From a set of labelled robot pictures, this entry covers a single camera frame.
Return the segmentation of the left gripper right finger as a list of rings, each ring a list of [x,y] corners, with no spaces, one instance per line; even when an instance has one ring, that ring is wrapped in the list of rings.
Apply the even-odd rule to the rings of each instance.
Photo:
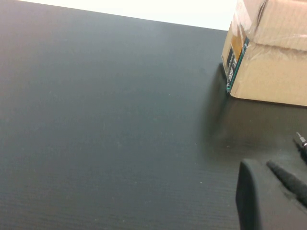
[[[307,184],[273,161],[266,162],[266,165],[284,187],[293,193],[304,207],[307,207]]]

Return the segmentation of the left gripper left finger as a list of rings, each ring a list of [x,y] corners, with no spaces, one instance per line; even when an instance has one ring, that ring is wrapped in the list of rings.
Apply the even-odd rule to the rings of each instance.
[[[236,186],[236,207],[241,230],[263,229],[260,208],[262,191],[261,165],[252,159],[243,159],[239,166]]]

